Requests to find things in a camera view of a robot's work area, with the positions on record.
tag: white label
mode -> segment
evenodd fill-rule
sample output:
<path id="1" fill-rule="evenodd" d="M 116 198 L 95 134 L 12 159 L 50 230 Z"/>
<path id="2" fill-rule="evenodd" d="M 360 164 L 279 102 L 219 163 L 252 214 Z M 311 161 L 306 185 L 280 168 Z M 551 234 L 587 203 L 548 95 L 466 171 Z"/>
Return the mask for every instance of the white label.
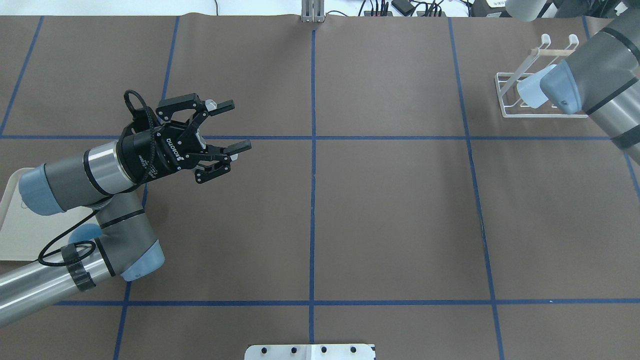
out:
<path id="1" fill-rule="evenodd" d="M 504 3 L 506 3 L 506 1 L 505 0 L 486 0 L 486 3 L 492 8 L 503 8 Z"/>

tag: black power adapter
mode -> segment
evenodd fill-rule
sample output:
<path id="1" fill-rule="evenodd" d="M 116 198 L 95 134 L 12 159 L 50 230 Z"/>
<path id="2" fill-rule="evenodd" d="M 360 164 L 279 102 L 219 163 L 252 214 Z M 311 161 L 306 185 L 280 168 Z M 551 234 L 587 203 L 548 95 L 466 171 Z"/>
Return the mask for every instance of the black power adapter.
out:
<path id="1" fill-rule="evenodd" d="M 411 16 L 415 11 L 415 7 L 407 0 L 393 0 L 391 5 L 404 16 Z"/>

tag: black band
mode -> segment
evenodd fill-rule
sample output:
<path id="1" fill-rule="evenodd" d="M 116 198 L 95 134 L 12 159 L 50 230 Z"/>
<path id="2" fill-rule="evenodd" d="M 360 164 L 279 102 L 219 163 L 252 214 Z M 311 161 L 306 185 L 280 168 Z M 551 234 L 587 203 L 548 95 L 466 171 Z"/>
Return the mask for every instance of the black band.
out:
<path id="1" fill-rule="evenodd" d="M 585 113 L 587 115 L 593 114 L 594 112 L 598 111 L 598 109 L 600 109 L 602 106 L 604 106 L 604 104 L 606 104 L 607 102 L 613 100 L 613 98 L 615 98 L 616 96 L 622 94 L 626 89 L 630 88 L 631 86 L 633 86 L 637 82 L 638 82 L 638 78 L 633 78 L 633 79 L 627 81 L 627 83 L 622 85 L 616 91 L 614 91 L 611 94 L 609 94 L 609 96 L 607 96 L 604 99 L 602 99 L 602 101 L 600 101 L 599 103 L 595 104 L 591 109 L 585 111 Z"/>
<path id="2" fill-rule="evenodd" d="M 63 246 L 60 249 L 60 252 L 62 259 L 65 262 L 75 261 L 79 257 L 75 243 Z M 80 289 L 80 291 L 86 291 L 95 287 L 95 282 L 93 282 L 91 274 L 84 269 L 82 261 L 76 261 L 75 263 L 68 264 L 67 271 L 69 271 L 71 279 L 73 279 L 76 287 Z"/>
<path id="3" fill-rule="evenodd" d="M 109 257 L 107 256 L 107 253 L 104 251 L 104 247 L 102 246 L 102 242 L 100 241 L 100 238 L 95 238 L 93 240 L 95 241 L 95 244 L 98 247 L 98 251 L 100 252 L 100 255 L 102 255 L 102 260 L 104 260 L 104 264 L 107 266 L 107 270 L 109 270 L 109 274 L 111 274 L 112 277 L 115 276 L 116 272 L 113 271 L 113 266 L 111 266 Z"/>
<path id="4" fill-rule="evenodd" d="M 628 149 L 631 146 L 640 143 L 640 125 L 633 127 L 631 130 L 612 138 L 613 144 L 619 149 Z"/>
<path id="5" fill-rule="evenodd" d="M 636 46 L 628 37 L 620 33 L 619 31 L 613 30 L 612 28 L 604 28 L 602 30 L 603 33 L 607 33 L 612 37 L 616 38 L 619 42 L 624 44 L 629 51 L 636 57 L 638 64 L 640 64 L 640 49 Z"/>
<path id="6" fill-rule="evenodd" d="M 95 177 L 93 177 L 93 174 L 91 173 L 91 168 L 89 167 L 89 150 L 84 152 L 84 156 L 83 156 L 83 165 L 84 165 L 84 173 L 86 174 L 86 176 L 89 178 L 89 182 L 91 182 L 91 185 L 93 185 L 93 187 L 98 190 L 98 192 L 100 192 L 103 195 L 107 195 L 107 196 L 111 196 L 112 194 L 104 191 L 100 185 L 98 185 L 98 182 L 95 180 Z"/>
<path id="7" fill-rule="evenodd" d="M 144 214 L 144 213 L 145 213 L 144 209 L 133 211 L 132 213 L 128 213 L 128 214 L 126 214 L 124 216 L 121 216 L 119 218 L 115 218 L 115 219 L 113 219 L 111 221 L 105 222 L 104 224 L 100 225 L 100 228 L 104 229 L 105 227 L 109 227 L 109 226 L 111 226 L 113 224 L 117 224 L 117 223 L 119 223 L 121 221 L 127 220 L 128 218 L 132 218 L 132 217 L 134 217 L 136 215 L 140 215 L 140 214 Z"/>

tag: white cutting board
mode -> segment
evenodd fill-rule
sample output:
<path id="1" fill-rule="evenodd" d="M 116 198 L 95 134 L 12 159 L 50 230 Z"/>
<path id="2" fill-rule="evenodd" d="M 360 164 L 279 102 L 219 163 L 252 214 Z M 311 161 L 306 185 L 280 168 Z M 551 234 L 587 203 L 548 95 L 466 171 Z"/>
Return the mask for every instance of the white cutting board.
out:
<path id="1" fill-rule="evenodd" d="M 11 175 L 0 201 L 0 260 L 34 261 L 49 241 L 91 213 L 91 209 L 84 207 L 48 217 L 31 211 L 18 191 L 18 181 L 28 170 L 31 168 L 22 168 Z M 97 221 L 93 217 L 86 224 Z M 69 236 L 56 242 L 49 251 L 67 244 Z"/>

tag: blue joint cap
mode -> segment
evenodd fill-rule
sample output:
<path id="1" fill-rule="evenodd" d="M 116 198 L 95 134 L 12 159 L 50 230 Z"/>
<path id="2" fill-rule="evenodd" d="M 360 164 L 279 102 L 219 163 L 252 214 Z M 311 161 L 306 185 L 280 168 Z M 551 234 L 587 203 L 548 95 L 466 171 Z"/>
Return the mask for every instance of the blue joint cap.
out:
<path id="1" fill-rule="evenodd" d="M 151 245 L 151 247 L 136 260 L 125 272 L 120 274 L 125 281 L 133 281 L 156 271 L 164 264 L 164 254 L 160 248 L 160 241 Z"/>
<path id="2" fill-rule="evenodd" d="M 575 114 L 582 108 L 578 85 L 575 83 L 571 68 L 565 60 L 560 61 L 553 70 L 542 78 L 540 88 L 549 100 L 565 114 Z"/>
<path id="3" fill-rule="evenodd" d="M 91 240 L 102 236 L 102 229 L 97 224 L 83 224 L 69 236 L 69 244 Z"/>
<path id="4" fill-rule="evenodd" d="M 53 197 L 44 172 L 44 164 L 22 175 L 18 182 L 18 191 L 25 205 L 38 215 L 64 213 L 56 198 Z"/>

